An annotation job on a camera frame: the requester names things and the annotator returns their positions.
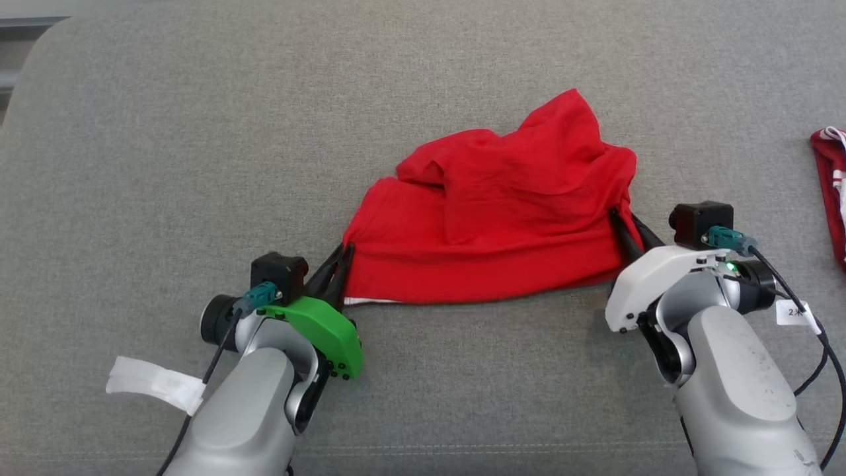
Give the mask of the red white sports jersey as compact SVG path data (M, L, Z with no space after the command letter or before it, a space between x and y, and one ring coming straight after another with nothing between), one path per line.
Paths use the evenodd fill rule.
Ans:
M631 212L637 157L601 138L576 89L516 130L465 130L417 147L369 187L344 243L347 304L507 300L610 280L625 265L609 216Z

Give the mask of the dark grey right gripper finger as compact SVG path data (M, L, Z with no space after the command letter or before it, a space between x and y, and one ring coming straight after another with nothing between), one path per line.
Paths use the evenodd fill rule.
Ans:
M620 217L617 209L609 211L609 222L613 229L617 246L621 252L624 263L632 263L643 256L643 250L634 235L631 234L629 227L625 221Z
M653 248L665 246L665 242L653 232L645 223L643 223L636 214L631 214L632 223L636 229L638 240L640 240L640 249L642 252L649 252Z

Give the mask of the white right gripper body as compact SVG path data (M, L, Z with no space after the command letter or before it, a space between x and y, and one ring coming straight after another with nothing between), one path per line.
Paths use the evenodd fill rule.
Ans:
M654 307L665 333L678 331L698 311L711 305L738 308L738 284L731 274L727 249L694 251L680 246L650 250L623 269L605 305L605 322L613 332L634 331L636 319Z

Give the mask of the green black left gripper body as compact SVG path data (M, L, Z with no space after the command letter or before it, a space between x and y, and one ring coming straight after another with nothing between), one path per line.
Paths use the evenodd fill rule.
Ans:
M263 305L257 313L289 323L332 362L342 379L357 379L362 373L364 355L357 328L328 302L300 296L288 305Z

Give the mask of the crumpled red white garment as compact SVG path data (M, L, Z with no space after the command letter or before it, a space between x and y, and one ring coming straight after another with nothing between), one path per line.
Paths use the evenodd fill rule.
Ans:
M846 274L846 130L827 126L809 139L834 259Z

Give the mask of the grey fabric sofa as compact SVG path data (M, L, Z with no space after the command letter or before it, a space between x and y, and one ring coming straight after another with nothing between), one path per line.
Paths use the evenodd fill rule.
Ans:
M846 368L846 274L809 138L846 127L846 0L171 0L54 25L0 126L0 476L154 476L184 416L117 356L202 376L200 314L270 251L317 267L415 148L576 88L632 149L634 212L738 229ZM296 476L694 476L607 283L348 308Z

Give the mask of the white tape tag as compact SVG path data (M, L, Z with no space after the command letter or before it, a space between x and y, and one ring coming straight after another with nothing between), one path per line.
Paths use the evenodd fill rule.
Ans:
M192 416L202 406L206 387L198 377L167 370L144 360L117 356L105 391L108 394L148 395Z

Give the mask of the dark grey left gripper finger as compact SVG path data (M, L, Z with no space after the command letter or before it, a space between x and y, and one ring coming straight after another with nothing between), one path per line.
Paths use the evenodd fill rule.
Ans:
M315 271L312 277L309 278L308 283L305 284L306 294L311 296L311 298L317 298L320 300L328 299L328 281L330 278L329 260L330 256L326 259L323 265Z
M342 311L346 296L348 277L352 268L352 261L356 253L356 244L341 243L330 256L330 278L327 282L327 301L335 310Z

